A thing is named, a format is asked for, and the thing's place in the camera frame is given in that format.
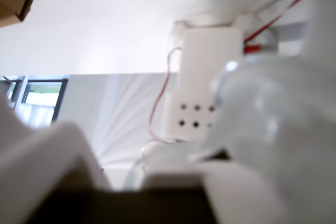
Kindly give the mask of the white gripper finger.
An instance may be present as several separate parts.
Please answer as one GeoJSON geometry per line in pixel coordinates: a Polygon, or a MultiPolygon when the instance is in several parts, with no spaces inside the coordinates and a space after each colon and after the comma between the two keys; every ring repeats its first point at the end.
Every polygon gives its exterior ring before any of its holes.
{"type": "Polygon", "coordinates": [[[54,189],[111,191],[81,129],[32,129],[1,95],[1,223],[22,223],[54,189]]]}
{"type": "Polygon", "coordinates": [[[335,63],[246,61],[216,101],[204,139],[145,159],[144,187],[202,184],[220,223],[335,223],[335,63]]]}

